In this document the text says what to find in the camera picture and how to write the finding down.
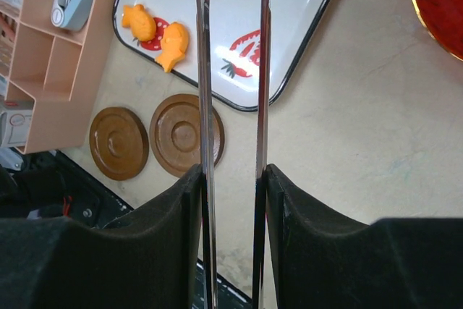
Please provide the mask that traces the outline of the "metal tongs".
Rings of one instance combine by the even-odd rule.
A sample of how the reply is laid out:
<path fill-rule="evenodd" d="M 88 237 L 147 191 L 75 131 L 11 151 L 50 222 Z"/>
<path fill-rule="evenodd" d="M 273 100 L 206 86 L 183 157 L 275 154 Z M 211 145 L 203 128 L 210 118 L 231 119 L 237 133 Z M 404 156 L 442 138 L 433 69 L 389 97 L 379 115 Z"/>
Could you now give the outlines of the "metal tongs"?
<path fill-rule="evenodd" d="M 255 207 L 252 257 L 252 306 L 262 308 L 266 235 L 268 107 L 271 63 L 271 0 L 260 0 L 260 67 L 256 150 Z M 213 164 L 213 107 L 211 94 L 210 0 L 196 0 L 197 63 L 200 110 L 200 164 L 203 213 L 205 306 L 217 308 L 216 214 Z"/>

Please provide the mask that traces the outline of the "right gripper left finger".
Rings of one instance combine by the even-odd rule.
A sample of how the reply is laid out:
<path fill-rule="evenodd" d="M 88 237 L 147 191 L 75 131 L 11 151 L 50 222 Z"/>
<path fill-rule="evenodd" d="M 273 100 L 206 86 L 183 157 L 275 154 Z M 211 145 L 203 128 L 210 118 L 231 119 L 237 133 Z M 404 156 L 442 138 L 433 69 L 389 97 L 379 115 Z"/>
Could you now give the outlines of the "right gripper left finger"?
<path fill-rule="evenodd" d="M 67 217 L 1 220 L 3 308 L 190 308 L 201 169 L 103 229 Z"/>

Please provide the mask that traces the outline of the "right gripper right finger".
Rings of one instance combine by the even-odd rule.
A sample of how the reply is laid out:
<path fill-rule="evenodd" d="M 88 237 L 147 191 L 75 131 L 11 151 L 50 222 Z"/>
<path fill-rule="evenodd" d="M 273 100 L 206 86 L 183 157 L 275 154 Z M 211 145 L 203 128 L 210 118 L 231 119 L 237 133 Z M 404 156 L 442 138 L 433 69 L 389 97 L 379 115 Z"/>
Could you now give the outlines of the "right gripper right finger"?
<path fill-rule="evenodd" d="M 355 221 L 269 165 L 267 217 L 280 308 L 460 308 L 462 220 Z"/>

